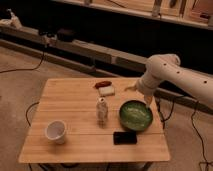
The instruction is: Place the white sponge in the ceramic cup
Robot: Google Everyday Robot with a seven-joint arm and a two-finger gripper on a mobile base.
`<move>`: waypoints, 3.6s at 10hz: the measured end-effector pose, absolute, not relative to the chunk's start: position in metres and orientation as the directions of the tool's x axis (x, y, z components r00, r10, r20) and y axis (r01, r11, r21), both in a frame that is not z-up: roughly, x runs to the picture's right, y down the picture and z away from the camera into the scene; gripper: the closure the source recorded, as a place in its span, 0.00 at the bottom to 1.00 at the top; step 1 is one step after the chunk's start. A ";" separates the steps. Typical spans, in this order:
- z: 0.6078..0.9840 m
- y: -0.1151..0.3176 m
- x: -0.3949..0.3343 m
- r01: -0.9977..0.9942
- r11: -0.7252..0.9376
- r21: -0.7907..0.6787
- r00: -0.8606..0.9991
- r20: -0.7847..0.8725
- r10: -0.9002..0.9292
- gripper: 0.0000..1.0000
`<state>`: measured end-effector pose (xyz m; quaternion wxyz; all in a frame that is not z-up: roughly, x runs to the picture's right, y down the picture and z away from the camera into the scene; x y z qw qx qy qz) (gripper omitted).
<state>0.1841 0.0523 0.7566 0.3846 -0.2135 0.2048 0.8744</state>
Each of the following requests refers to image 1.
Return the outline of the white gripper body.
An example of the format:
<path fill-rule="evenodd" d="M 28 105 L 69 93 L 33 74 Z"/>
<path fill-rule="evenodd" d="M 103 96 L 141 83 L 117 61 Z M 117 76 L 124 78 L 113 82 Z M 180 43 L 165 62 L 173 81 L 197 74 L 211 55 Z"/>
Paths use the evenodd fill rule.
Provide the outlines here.
<path fill-rule="evenodd" d="M 150 73 L 145 73 L 137 80 L 136 88 L 144 96 L 152 96 L 160 83 L 160 79 L 154 77 Z"/>

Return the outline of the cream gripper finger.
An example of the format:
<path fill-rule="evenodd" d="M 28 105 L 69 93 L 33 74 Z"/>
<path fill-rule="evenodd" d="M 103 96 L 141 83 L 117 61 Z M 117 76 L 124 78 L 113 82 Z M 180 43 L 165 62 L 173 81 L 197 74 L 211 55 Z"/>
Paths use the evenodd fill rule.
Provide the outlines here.
<path fill-rule="evenodd" d="M 146 107 L 149 108 L 152 103 L 153 96 L 144 96 L 144 101 L 146 103 Z"/>
<path fill-rule="evenodd" d="M 124 91 L 136 91 L 137 90 L 137 86 L 136 85 L 132 85 L 132 86 L 128 86 L 124 89 Z"/>

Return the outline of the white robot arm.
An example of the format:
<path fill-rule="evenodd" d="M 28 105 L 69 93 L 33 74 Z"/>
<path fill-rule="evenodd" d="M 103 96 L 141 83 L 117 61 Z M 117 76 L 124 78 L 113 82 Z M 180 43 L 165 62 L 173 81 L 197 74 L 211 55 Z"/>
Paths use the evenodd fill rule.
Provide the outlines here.
<path fill-rule="evenodd" d="M 157 54 L 146 61 L 145 73 L 125 91 L 138 91 L 143 94 L 147 105 L 163 82 L 168 81 L 179 87 L 198 101 L 213 109 L 213 76 L 207 76 L 180 66 L 176 54 Z"/>

